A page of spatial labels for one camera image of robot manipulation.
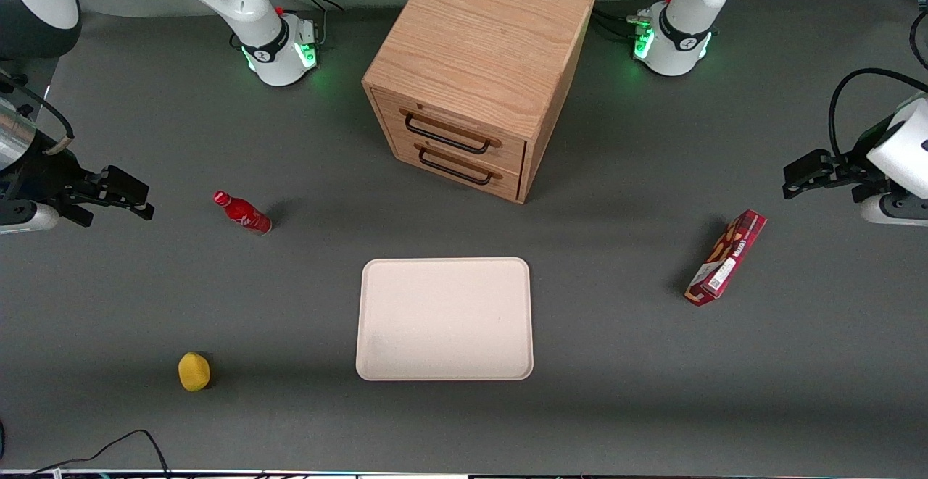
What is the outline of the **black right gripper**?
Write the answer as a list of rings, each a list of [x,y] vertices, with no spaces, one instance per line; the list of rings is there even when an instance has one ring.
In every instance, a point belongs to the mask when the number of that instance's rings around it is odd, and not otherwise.
[[[80,167],[69,149],[56,154],[37,150],[33,155],[33,222],[37,228],[53,228],[66,219],[89,228],[94,214],[81,202],[127,209],[143,220],[152,220],[155,208],[148,201],[149,186],[115,165],[101,172]]]

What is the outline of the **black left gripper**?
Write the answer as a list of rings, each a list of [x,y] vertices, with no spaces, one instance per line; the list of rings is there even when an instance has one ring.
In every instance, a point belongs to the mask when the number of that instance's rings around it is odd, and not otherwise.
[[[855,204],[862,204],[871,197],[882,197],[890,192],[890,182],[876,167],[867,154],[871,148],[854,148],[839,154],[839,167],[831,152],[815,149],[792,163],[792,172],[784,171],[783,199],[794,199],[802,193],[818,188],[838,188],[852,185],[851,196]]]

